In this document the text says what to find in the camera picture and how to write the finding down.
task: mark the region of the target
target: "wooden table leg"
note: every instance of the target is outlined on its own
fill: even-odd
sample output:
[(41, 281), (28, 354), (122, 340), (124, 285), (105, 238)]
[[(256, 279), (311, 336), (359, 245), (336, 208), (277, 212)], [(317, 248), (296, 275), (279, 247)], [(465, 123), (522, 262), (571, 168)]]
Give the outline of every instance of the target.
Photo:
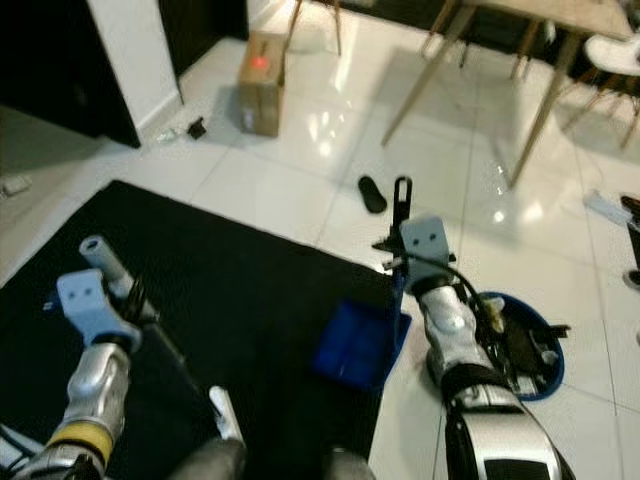
[(536, 141), (538, 140), (538, 136), (540, 135), (540, 132), (542, 132), (542, 128), (547, 122), (547, 118), (549, 118), (553, 103), (560, 91), (560, 86), (576, 58), (576, 53), (578, 53), (579, 47), (580, 35), (576, 32), (569, 32), (567, 34), (567, 38), (562, 44), (562, 48), (560, 49), (560, 55), (558, 56), (558, 62), (556, 63), (553, 78), (551, 79), (547, 93), (544, 96), (544, 100), (542, 100), (542, 104), (538, 109), (538, 114), (536, 115), (536, 119), (531, 127), (531, 132), (529, 133), (529, 138), (527, 139), (527, 143), (524, 146), (524, 150), (522, 151), (516, 170), (511, 178), (511, 182), (509, 183), (510, 188), (513, 188), (518, 182), (518, 178), (520, 178), (520, 174), (522, 173), (524, 165), (527, 162)]
[(453, 19), (453, 23), (445, 34), (444, 44), (440, 47), (440, 50), (438, 50), (435, 58), (431, 60), (427, 65), (425, 65), (422, 73), (420, 74), (420, 77), (416, 81), (416, 84), (413, 86), (411, 93), (409, 93), (409, 95), (405, 99), (402, 107), (400, 107), (400, 110), (398, 110), (398, 113), (391, 122), (387, 133), (385, 133), (384, 138), (382, 139), (382, 145), (386, 145), (389, 142), (391, 135), (393, 135), (393, 132), (395, 132), (396, 128), (398, 128), (398, 125), (400, 125), (400, 122), (406, 115), (409, 108), (411, 108), (411, 105), (413, 105), (413, 102), (416, 101), (422, 90), (427, 87), (429, 82), (433, 80), (436, 72), (438, 71), (438, 67), (444, 60), (445, 55), (453, 46), (455, 41), (460, 37), (460, 34), (467, 26), (467, 24), (471, 21), (471, 18), (473, 17), (473, 14), (475, 13), (477, 8), (478, 7), (475, 5), (463, 5), (460, 8), (460, 11)]
[(442, 27), (442, 24), (451, 13), (451, 9), (455, 4), (455, 0), (445, 0), (444, 5), (440, 9), (440, 13), (436, 17), (435, 22), (433, 22), (433, 25), (431, 25), (431, 28), (427, 32), (427, 38), (424, 39), (424, 43), (422, 44), (422, 48), (420, 49), (423, 56), (425, 55), (427, 48), (429, 48), (429, 44), (431, 43), (433, 35), (440, 31), (440, 27)]
[(291, 15), (291, 21), (289, 22), (289, 33), (287, 34), (287, 41), (284, 44), (285, 51), (289, 49), (289, 44), (291, 43), (291, 37), (293, 36), (293, 29), (296, 27), (296, 22), (298, 21), (298, 17), (300, 16), (301, 6), (302, 6), (302, 0), (296, 0), (296, 6), (293, 10), (293, 15)]
[(528, 56), (529, 50), (531, 50), (531, 44), (536, 38), (536, 33), (538, 32), (540, 24), (541, 22), (539, 20), (529, 21), (529, 26), (527, 27), (527, 31), (524, 34), (522, 43), (520, 44), (520, 49), (518, 50), (518, 59), (513, 64), (513, 70), (511, 70), (511, 80), (518, 78), (518, 72), (522, 65), (522, 58)]
[(333, 0), (333, 15), (336, 20), (336, 35), (338, 36), (338, 56), (342, 55), (342, 39), (340, 37), (340, 0)]
[(622, 144), (620, 145), (620, 148), (622, 148), (623, 150), (629, 146), (629, 142), (631, 141), (631, 137), (633, 136), (633, 132), (638, 126), (638, 123), (640, 123), (640, 105), (638, 105), (636, 114), (633, 117), (633, 120), (631, 121), (631, 126), (629, 127), (629, 131), (625, 135), (624, 140), (622, 140)]
[[(634, 89), (637, 82), (638, 82), (638, 77), (633, 77), (632, 79), (629, 79), (629, 83), (627, 84), (627, 86), (629, 88), (629, 92), (631, 95), (633, 95), (634, 93)], [(631, 126), (629, 127), (629, 131), (625, 135), (624, 139), (622, 140), (622, 144), (620, 145), (620, 148), (622, 148), (623, 150), (629, 146), (629, 142), (631, 141), (633, 132), (638, 126), (638, 123), (640, 123), (640, 98), (631, 97), (631, 102), (633, 104), (633, 110), (635, 112), (635, 115), (633, 117), (633, 120), (631, 120)]]

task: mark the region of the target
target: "black cable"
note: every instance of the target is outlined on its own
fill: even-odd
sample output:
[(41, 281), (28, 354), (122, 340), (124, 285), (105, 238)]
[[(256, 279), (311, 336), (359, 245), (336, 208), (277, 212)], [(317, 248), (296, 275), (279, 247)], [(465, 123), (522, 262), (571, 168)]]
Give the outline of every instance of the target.
[(460, 283), (462, 283), (462, 285), (464, 285), (464, 287), (469, 291), (469, 293), (471, 294), (471, 298), (473, 299), (474, 303), (476, 304), (476, 307), (480, 311), (480, 314), (482, 315), (482, 317), (484, 317), (484, 321), (486, 322), (484, 327), (488, 327), (490, 329), (491, 316), (487, 310), (487, 306), (482, 301), (482, 298), (480, 297), (476, 289), (473, 288), (473, 285), (471, 284), (471, 282), (467, 280), (467, 278), (464, 275), (462, 275), (458, 270), (456, 270), (453, 267), (450, 267), (449, 265), (447, 265), (444, 262), (441, 262), (440, 260), (434, 260), (433, 258), (423, 257), (422, 255), (407, 252), (406, 250), (403, 250), (400, 248), (393, 248), (393, 247), (385, 248), (385, 251), (392, 253), (396, 257), (401, 257), (404, 259), (413, 258), (414, 260), (418, 260), (420, 262), (426, 263), (433, 267), (440, 268), (441, 270), (444, 270), (445, 272), (450, 273), (454, 277), (457, 277), (460, 280)]
[(12, 473), (13, 469), (16, 468), (16, 465), (18, 465), (22, 460), (26, 458), (29, 458), (29, 457), (27, 457), (24, 453), (22, 453), (18, 458), (16, 458), (13, 462), (11, 462), (7, 467), (7, 470), (9, 471), (9, 473)]
[(2, 438), (5, 442), (11, 445), (13, 448), (22, 453), (25, 457), (33, 457), (36, 452), (31, 450), (30, 448), (25, 447), (20, 442), (18, 442), (15, 438), (11, 436), (11, 434), (0, 425), (0, 438)]

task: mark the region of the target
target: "white wall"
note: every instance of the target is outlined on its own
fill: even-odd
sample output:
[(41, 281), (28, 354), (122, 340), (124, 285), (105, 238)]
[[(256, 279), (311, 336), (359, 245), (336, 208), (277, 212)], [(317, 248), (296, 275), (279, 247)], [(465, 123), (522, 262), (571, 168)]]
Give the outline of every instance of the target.
[(180, 101), (158, 2), (88, 0), (88, 4), (140, 132), (164, 107)]

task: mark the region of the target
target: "black shoe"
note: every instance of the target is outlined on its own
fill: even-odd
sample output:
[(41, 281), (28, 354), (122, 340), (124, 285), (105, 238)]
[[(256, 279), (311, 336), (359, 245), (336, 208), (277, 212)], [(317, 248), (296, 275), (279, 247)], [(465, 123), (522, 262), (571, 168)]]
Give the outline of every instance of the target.
[(627, 287), (640, 292), (640, 270), (629, 270), (622, 276), (622, 279)]
[(387, 209), (387, 201), (378, 190), (376, 182), (369, 176), (358, 180), (358, 188), (364, 201), (364, 206), (370, 213), (382, 213)]

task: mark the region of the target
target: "white plastic piece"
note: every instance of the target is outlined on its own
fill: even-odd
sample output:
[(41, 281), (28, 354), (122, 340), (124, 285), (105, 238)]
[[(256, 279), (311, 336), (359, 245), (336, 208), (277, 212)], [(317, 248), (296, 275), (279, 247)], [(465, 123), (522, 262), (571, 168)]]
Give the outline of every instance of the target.
[(158, 143), (171, 143), (178, 138), (178, 132), (174, 128), (168, 128), (156, 137)]
[[(449, 264), (449, 244), (440, 217), (423, 215), (404, 221), (400, 226), (400, 234), (407, 252)], [(409, 259), (409, 278), (405, 290), (410, 291), (416, 280), (441, 275), (450, 276), (441, 268)]]
[(629, 210), (606, 200), (597, 190), (591, 191), (591, 193), (585, 197), (584, 204), (611, 222), (623, 227), (630, 226), (637, 232), (640, 232), (640, 225), (634, 223), (633, 214)]
[(131, 340), (132, 350), (140, 347), (140, 331), (120, 318), (102, 290), (102, 272), (94, 268), (62, 275), (56, 282), (64, 316), (82, 334), (85, 345), (104, 334)]
[(222, 387), (213, 386), (209, 389), (209, 399), (222, 415), (216, 419), (216, 426), (222, 439), (235, 438), (244, 442), (229, 393)]
[(31, 178), (25, 175), (16, 175), (14, 177), (2, 180), (2, 193), (7, 197), (12, 197), (20, 192), (24, 192), (31, 187)]
[[(91, 235), (80, 243), (78, 251), (89, 265), (100, 269), (113, 295), (120, 299), (129, 296), (133, 287), (133, 278), (104, 238), (100, 235)], [(142, 316), (147, 318), (157, 316), (155, 308), (148, 301), (144, 302)]]

